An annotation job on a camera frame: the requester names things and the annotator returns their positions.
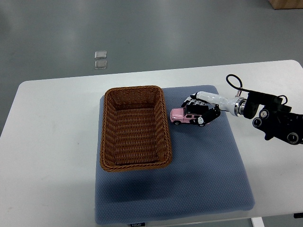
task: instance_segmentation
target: black cable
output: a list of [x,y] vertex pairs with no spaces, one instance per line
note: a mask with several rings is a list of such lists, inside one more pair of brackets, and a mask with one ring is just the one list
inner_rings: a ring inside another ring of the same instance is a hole
[[[228,80],[228,77],[235,77],[235,78],[239,81],[240,87],[234,86],[234,85]],[[233,74],[227,75],[227,76],[226,76],[226,81],[227,81],[227,83],[228,83],[231,87],[233,87],[234,89],[237,89],[237,90],[239,90],[239,91],[251,92],[251,90],[247,90],[247,89],[242,88],[242,86],[243,86],[242,81],[241,81],[241,79],[240,79],[238,76],[236,76],[236,75],[233,75]]]
[[[234,85],[228,80],[228,77],[235,77],[235,78],[239,81],[240,87],[234,86]],[[227,81],[227,83],[228,83],[232,88],[234,88],[234,89],[237,89],[237,90],[240,90],[240,91],[245,91],[245,92],[253,92],[252,90],[247,90],[247,89],[242,88],[243,84],[242,84],[241,79],[240,79],[238,76],[234,75],[234,74],[229,74],[229,75],[227,75],[227,76],[226,76],[226,81]],[[285,105],[285,104],[288,102],[288,99],[287,99],[287,97],[286,97],[285,95],[280,95],[280,96],[277,96],[277,97],[279,97],[279,98],[284,97],[284,98],[285,98],[285,103],[283,103],[282,105]]]

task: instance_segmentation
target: mat label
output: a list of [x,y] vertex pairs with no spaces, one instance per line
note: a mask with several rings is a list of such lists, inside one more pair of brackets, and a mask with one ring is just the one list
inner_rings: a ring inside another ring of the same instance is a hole
[[294,218],[303,218],[303,213],[294,214]]
[[145,222],[130,224],[131,227],[145,226]]

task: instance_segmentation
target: toy car wheel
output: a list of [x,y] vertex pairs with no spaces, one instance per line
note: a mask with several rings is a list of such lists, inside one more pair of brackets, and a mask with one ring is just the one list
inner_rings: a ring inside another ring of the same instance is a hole
[[180,125],[180,124],[181,124],[180,121],[175,121],[175,122],[174,122],[174,125]]

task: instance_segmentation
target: cardboard box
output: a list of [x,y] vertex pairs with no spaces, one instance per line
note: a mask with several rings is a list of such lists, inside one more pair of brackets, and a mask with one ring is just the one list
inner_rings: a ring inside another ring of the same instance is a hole
[[303,0],[269,0],[274,9],[302,9]]

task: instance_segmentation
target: gray floor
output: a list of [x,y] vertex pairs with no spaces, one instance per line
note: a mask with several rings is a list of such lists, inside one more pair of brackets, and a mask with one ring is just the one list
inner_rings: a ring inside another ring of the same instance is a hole
[[[267,0],[2,0],[0,133],[23,81],[288,59],[303,65],[302,22],[303,9],[273,10]],[[107,50],[107,69],[94,69],[97,50]],[[298,227],[303,219],[264,223]]]

